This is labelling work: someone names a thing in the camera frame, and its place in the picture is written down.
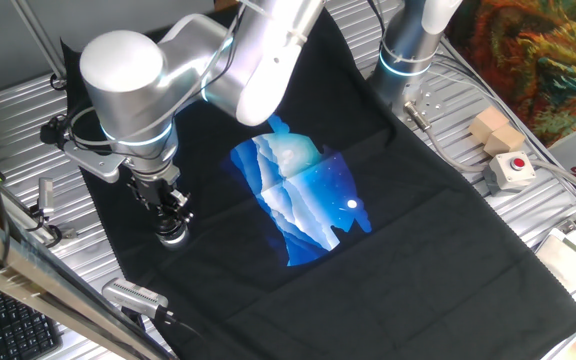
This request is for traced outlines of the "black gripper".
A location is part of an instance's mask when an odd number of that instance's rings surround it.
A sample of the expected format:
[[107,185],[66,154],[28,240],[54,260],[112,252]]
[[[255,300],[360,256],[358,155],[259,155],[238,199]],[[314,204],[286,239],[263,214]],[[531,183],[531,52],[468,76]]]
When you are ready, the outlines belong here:
[[172,213],[174,230],[187,227],[194,218],[187,208],[189,195],[178,189],[179,177],[179,169],[164,169],[151,174],[134,171],[128,183],[134,197],[150,210],[152,225],[158,235],[165,235],[171,229],[168,213]]

